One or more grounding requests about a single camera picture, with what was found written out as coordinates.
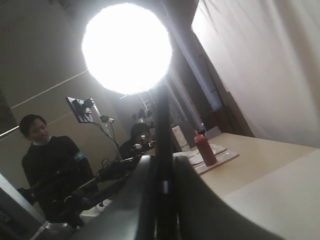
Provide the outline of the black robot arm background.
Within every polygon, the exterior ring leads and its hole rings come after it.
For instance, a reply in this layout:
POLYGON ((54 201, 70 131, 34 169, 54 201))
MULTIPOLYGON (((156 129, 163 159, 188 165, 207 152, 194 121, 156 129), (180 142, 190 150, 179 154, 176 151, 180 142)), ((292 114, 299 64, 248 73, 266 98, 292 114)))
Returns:
POLYGON ((114 162, 72 186, 71 170, 34 186, 51 222, 81 229, 75 240, 276 240, 220 199, 184 156, 114 162))

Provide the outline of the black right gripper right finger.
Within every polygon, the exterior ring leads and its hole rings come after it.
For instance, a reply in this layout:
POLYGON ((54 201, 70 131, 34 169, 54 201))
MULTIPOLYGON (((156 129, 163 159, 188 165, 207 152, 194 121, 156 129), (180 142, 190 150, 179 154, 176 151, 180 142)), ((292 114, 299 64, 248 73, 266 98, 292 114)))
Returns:
POLYGON ((179 156, 174 159, 173 171, 182 239, 281 239, 227 205, 206 185, 186 157, 179 156))

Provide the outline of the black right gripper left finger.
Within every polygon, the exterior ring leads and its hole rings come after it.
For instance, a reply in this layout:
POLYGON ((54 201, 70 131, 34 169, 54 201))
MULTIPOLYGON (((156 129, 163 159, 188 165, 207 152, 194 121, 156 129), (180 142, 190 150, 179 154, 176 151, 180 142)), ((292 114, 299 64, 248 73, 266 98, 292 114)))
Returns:
POLYGON ((157 160, 144 155, 118 196, 71 240, 153 240, 157 160))

